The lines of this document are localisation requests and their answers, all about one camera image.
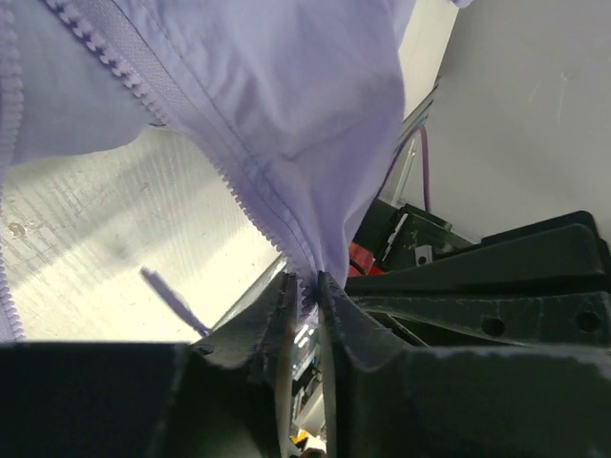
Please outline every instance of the black plastic part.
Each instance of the black plastic part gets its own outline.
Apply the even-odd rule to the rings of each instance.
[[[611,301],[604,291],[515,298],[380,295],[352,299],[374,315],[386,314],[505,344],[611,346]]]
[[[365,214],[354,243],[375,254],[390,236],[396,222],[397,209],[377,198]]]
[[[515,293],[606,289],[599,240],[571,224],[468,249],[449,258],[383,276],[348,279],[351,296],[373,292]]]
[[[415,348],[319,283],[329,457],[611,454],[607,353]]]
[[[161,456],[189,355],[173,343],[0,346],[0,456]]]
[[[240,315],[194,345],[170,412],[164,456],[286,458],[297,282],[281,274]]]

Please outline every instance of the zipper teeth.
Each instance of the zipper teeth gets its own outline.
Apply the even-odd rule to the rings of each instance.
[[[21,118],[23,117],[23,83],[17,50],[17,35],[12,29],[14,16],[11,0],[0,0],[0,197],[2,183],[11,166]],[[12,301],[6,266],[0,249],[0,309],[9,323],[16,341],[25,339],[25,333],[17,309]]]
[[[165,108],[159,103],[155,93],[151,90],[148,84],[137,74],[120,54],[95,31],[94,26],[85,18],[78,8],[76,8],[69,0],[45,0],[47,6],[52,12],[59,17],[64,25],[72,31],[74,35],[87,48],[98,57],[98,59],[126,86],[132,93],[144,104],[144,106],[163,124],[168,127],[180,130],[174,117],[168,113]],[[313,285],[307,278],[311,277],[309,269],[299,266],[290,256],[290,250],[287,249],[285,243],[273,234],[273,231],[268,224],[258,219],[252,214],[250,209],[244,204],[240,193],[237,191],[234,180],[225,172],[220,161],[204,152],[212,167],[221,176],[221,180],[227,187],[231,196],[238,203],[242,211],[254,226],[263,234],[272,246],[278,250],[285,258],[288,269],[294,272],[299,279],[299,286],[302,292],[303,310],[302,315],[310,315],[311,305],[314,303]]]

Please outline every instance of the cable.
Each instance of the cable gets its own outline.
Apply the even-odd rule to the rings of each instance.
[[[415,125],[413,129],[406,135],[403,141],[397,147],[397,150],[394,154],[394,158],[392,159],[392,163],[390,164],[390,168],[384,177],[384,182],[380,187],[380,191],[378,191],[378,196],[382,189],[386,185],[386,182],[389,180],[390,173],[397,162],[399,156],[401,156],[401,152],[406,147],[408,143],[413,139],[413,136],[416,133],[420,134],[421,142],[422,142],[422,194],[424,199],[424,209],[427,213],[431,212],[431,178],[430,178],[430,169],[429,169],[429,136],[427,135],[427,128],[424,126],[424,123],[420,122]]]

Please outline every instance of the white wall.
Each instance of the white wall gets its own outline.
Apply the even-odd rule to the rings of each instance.
[[[611,2],[475,0],[440,74],[436,214],[481,237],[584,209],[611,239]]]

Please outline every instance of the zipper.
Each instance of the zipper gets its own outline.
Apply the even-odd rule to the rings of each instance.
[[[175,106],[177,103],[181,103],[181,108],[184,107],[185,110],[193,111],[193,107],[188,106],[190,102],[188,100],[182,100],[186,97],[184,97],[180,88],[173,82],[172,78],[169,77],[167,73],[164,73],[165,70],[160,66],[157,58],[149,55],[151,54],[150,50],[147,49],[146,51],[140,52],[133,51],[132,47],[137,49],[138,46],[141,46],[138,40],[141,41],[142,39],[139,35],[137,36],[134,33],[131,29],[131,25],[123,23],[123,21],[127,20],[125,17],[118,11],[112,10],[116,8],[113,2],[96,4],[95,7],[92,5],[94,2],[91,2],[91,0],[44,0],[44,2],[76,38],[78,38],[78,40],[81,41],[81,43],[83,43],[99,61],[123,83],[124,86],[132,91],[161,124],[175,131],[184,134],[187,133],[185,128],[181,127],[176,121],[174,114],[166,109],[167,104],[161,103],[160,97],[149,85],[149,82],[138,74],[136,69],[121,56],[111,43],[95,30],[90,20],[81,13],[83,9],[89,10],[88,12],[94,15],[97,20],[102,22],[106,21],[107,24],[112,24],[114,30],[121,29],[121,31],[124,31],[130,39],[122,40],[124,43],[118,43],[118,46],[129,46],[132,58],[134,54],[137,53],[137,59],[144,62],[147,69],[155,69],[157,67],[158,70],[149,71],[146,77],[149,78],[149,80],[153,80],[157,84],[158,89],[163,89],[163,96],[166,100],[172,99]],[[130,41],[131,39],[134,39],[136,43],[132,43]],[[248,219],[272,246],[286,258],[288,270],[294,272],[297,276],[301,293],[301,317],[306,318],[308,321],[315,319],[311,312],[314,310],[313,304],[315,300],[313,291],[316,278],[315,275],[313,275],[312,269],[309,267],[311,265],[309,260],[312,258],[309,248],[304,242],[299,242],[297,239],[295,239],[293,246],[288,246],[284,243],[284,241],[276,235],[276,232],[261,218],[258,218],[253,213],[251,206],[244,201],[248,199],[248,193],[244,191],[241,192],[242,186],[240,186],[237,180],[231,177],[231,174],[227,173],[225,166],[221,163],[221,158],[218,157],[214,151],[204,151],[204,153],[213,168],[221,176],[223,183],[229,189],[232,197],[236,200]]]
[[[11,166],[23,115],[23,83],[12,29],[11,0],[0,0],[0,202],[2,186]],[[6,266],[0,248],[0,342],[22,341],[25,333],[12,301]]]

